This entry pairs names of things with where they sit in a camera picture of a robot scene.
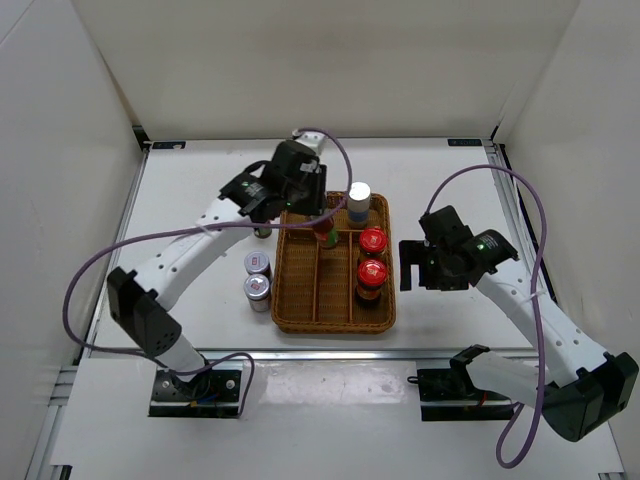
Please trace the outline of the silver lid jar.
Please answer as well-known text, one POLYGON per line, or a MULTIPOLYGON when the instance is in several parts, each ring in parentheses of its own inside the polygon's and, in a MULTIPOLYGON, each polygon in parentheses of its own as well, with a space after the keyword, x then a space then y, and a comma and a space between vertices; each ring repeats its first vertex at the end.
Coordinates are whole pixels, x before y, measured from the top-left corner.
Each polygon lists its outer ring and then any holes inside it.
POLYGON ((252 274, 243 285, 245 296, 255 312, 267 312, 271 308, 271 282, 263 274, 252 274))
POLYGON ((253 251, 246 255, 244 267, 248 275, 263 275, 268 279, 272 277, 272 269, 269 256, 264 251, 253 251))

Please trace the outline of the silver lid jar front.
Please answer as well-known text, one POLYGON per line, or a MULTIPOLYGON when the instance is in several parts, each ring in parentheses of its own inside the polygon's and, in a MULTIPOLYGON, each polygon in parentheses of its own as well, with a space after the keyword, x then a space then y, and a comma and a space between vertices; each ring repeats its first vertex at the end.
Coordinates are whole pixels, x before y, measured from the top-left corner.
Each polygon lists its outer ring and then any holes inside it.
POLYGON ((271 282, 263 274, 252 274, 243 285, 245 296, 255 312, 267 312, 271 308, 271 282))

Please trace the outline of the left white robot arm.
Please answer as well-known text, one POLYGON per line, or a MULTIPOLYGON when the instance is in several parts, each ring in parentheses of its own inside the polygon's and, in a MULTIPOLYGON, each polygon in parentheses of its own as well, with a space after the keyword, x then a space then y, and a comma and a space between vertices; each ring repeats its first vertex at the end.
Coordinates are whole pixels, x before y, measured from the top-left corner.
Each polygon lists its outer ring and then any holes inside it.
POLYGON ((170 311, 184 291, 236 243, 284 212, 324 217, 327 168, 320 161, 326 135, 297 133, 272 157, 255 162, 224 185, 191 229, 140 266, 107 277, 112 319, 152 361, 177 371, 175 388, 188 400, 206 395, 204 357, 170 311))

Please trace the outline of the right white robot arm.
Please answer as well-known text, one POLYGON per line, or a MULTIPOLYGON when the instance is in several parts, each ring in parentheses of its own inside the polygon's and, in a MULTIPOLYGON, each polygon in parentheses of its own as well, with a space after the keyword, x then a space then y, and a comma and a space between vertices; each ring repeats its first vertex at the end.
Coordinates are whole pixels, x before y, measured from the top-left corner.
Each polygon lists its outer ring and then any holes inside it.
POLYGON ((639 373, 636 361, 627 353, 609 353, 545 292, 531 290, 531 276, 502 234, 473 234, 451 206, 423 215, 419 224, 424 239, 399 243, 401 290, 411 289, 413 269, 427 290, 476 288, 531 343, 541 362, 533 367, 473 345, 450 361, 455 396, 470 400, 489 391, 539 406, 546 423, 570 442, 626 408, 639 373))

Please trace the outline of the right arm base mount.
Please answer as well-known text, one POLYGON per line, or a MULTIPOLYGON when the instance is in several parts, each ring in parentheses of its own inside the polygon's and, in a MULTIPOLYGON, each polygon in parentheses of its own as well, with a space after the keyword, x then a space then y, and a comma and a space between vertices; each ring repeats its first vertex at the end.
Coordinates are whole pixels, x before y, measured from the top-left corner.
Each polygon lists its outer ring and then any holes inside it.
POLYGON ((491 352, 472 345, 449 360, 446 368, 418 368, 407 382, 418 388, 423 422, 507 421, 514 414, 512 401, 496 392, 472 385, 466 367, 480 354, 491 352))

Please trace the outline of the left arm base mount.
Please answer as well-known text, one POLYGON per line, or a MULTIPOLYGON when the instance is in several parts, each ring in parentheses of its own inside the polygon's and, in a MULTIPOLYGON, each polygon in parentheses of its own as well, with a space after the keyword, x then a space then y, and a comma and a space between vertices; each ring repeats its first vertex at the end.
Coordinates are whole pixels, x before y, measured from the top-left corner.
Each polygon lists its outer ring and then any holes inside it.
POLYGON ((197 384, 178 380, 157 370, 151 388, 148 416, 151 418, 238 418, 241 383, 248 372, 241 361, 215 366, 197 384))

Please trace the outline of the blue label shaker front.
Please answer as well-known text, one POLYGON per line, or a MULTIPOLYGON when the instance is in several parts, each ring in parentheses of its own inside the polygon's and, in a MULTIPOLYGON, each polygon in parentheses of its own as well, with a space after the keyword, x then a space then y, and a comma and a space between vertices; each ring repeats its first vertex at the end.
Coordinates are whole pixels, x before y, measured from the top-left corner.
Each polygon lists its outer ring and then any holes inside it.
POLYGON ((369 219, 371 188, 365 182, 353 182, 347 198, 347 219, 350 227, 363 229, 369 219))

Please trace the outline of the green cap sauce bottle front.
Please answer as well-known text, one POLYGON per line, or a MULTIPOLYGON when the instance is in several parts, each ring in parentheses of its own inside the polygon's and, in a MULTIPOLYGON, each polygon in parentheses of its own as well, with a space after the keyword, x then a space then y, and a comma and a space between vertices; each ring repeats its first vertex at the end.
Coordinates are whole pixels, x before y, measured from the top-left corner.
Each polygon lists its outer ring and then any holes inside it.
POLYGON ((335 248, 339 241, 339 235, 333 217, 323 214, 310 216, 309 220, 314 221, 311 228, 319 246, 323 249, 335 248))

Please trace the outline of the red lid jar front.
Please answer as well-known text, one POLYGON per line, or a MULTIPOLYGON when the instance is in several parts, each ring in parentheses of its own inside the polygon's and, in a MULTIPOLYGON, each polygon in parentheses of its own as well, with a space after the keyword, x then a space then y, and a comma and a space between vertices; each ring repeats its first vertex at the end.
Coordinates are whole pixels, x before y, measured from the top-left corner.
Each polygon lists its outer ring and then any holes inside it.
POLYGON ((388 276, 388 268, 382 261, 368 259, 360 262, 356 271, 355 295, 357 300, 367 306, 378 303, 388 276))

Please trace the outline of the red lid jar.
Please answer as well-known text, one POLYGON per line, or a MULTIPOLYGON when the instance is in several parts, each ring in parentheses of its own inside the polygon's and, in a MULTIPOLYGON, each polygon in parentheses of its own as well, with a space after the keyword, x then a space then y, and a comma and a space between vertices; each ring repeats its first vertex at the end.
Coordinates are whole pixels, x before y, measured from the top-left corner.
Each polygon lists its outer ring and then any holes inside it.
POLYGON ((355 295, 357 300, 367 306, 378 303, 388 276, 388 268, 382 261, 368 259, 360 262, 356 271, 355 295))
POLYGON ((367 260, 377 260, 385 263, 388 243, 388 237, 380 227, 364 229, 360 233, 358 240, 358 264, 367 260))

